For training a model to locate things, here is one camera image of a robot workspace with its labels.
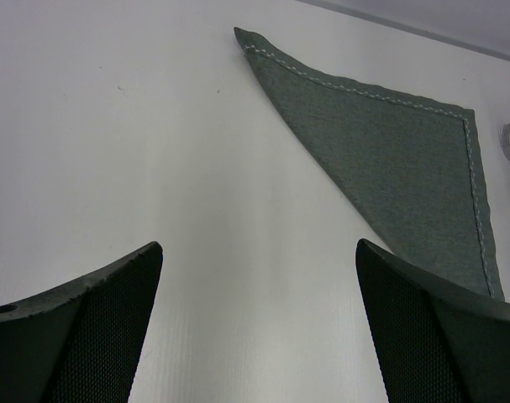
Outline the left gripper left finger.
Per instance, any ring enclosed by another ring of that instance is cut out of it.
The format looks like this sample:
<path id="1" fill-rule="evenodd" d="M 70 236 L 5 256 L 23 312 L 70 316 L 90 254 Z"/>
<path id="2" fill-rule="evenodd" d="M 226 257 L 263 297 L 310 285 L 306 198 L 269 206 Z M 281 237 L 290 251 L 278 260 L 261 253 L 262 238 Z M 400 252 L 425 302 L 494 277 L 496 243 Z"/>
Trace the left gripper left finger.
<path id="1" fill-rule="evenodd" d="M 151 242 L 0 306 L 0 402 L 126 402 L 163 262 Z"/>

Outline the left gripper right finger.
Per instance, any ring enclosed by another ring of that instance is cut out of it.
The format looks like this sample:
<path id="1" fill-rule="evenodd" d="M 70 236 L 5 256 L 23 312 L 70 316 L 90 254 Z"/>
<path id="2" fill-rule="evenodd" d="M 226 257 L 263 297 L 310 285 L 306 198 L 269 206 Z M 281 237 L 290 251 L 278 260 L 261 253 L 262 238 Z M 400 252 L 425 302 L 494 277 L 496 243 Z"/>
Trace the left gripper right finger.
<path id="1" fill-rule="evenodd" d="M 355 266 L 390 402 L 510 402 L 510 303 L 366 239 Z"/>

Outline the grey cloth napkin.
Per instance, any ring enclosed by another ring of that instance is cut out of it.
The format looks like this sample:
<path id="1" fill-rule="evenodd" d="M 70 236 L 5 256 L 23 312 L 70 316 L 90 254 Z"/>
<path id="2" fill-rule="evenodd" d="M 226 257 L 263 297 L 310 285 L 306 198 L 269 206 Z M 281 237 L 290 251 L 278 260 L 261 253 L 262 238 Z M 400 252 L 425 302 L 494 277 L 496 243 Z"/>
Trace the grey cloth napkin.
<path id="1" fill-rule="evenodd" d="M 475 114 L 314 70 L 234 29 L 282 120 L 398 257 L 503 300 Z"/>

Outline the fork with green handle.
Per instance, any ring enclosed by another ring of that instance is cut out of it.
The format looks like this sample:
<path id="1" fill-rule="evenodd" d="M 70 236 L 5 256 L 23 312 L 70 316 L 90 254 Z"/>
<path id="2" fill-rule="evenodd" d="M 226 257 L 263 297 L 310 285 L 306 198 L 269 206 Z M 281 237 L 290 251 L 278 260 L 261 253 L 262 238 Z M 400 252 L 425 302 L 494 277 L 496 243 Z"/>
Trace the fork with green handle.
<path id="1" fill-rule="evenodd" d="M 501 150 L 510 163 L 510 123 L 504 123 L 499 132 Z"/>

